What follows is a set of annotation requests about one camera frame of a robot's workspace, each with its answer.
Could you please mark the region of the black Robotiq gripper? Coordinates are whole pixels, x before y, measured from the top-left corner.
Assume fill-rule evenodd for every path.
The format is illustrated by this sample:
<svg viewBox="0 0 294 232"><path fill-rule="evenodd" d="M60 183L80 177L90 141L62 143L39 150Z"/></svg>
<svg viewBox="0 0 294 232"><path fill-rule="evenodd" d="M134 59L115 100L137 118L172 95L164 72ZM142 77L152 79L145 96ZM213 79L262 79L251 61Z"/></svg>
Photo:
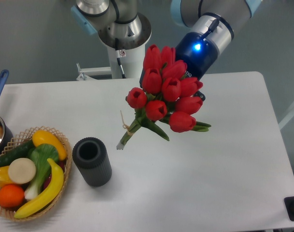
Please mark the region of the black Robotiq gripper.
<svg viewBox="0 0 294 232"><path fill-rule="evenodd" d="M151 45L145 54L140 86L147 74L147 70L162 71L162 78L166 79L196 77L198 80L206 73L218 57L216 46L208 39L208 33L199 34L190 32L185 35L176 47L165 46L162 49L155 44ZM206 97L197 91L194 97L205 101Z"/></svg>

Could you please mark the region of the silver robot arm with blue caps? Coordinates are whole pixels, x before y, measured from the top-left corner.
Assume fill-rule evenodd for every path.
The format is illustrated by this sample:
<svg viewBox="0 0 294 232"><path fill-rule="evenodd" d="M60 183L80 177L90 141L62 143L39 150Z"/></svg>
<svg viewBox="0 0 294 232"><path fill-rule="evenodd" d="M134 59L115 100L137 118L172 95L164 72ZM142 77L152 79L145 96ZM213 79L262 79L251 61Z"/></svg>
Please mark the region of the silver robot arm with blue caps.
<svg viewBox="0 0 294 232"><path fill-rule="evenodd" d="M176 46L187 64L187 77L202 78L259 7L258 0L174 0L171 16L190 28ZM135 0L78 0L73 17L87 34L98 34L106 46L109 67L79 69L78 79L109 74L114 79L142 78L145 45L152 33Z"/></svg>

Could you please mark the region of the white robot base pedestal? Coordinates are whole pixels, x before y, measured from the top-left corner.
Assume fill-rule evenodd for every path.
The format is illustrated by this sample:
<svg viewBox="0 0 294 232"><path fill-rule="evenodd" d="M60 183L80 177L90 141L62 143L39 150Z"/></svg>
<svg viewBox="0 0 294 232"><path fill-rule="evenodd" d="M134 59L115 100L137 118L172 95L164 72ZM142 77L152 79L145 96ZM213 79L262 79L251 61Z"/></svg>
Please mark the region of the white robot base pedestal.
<svg viewBox="0 0 294 232"><path fill-rule="evenodd" d="M106 27L99 33L99 38L106 47L109 66L81 68L77 63L77 81L93 80L104 75L109 75L112 79L139 78L151 33L150 26L136 23L114 23Z"/></svg>

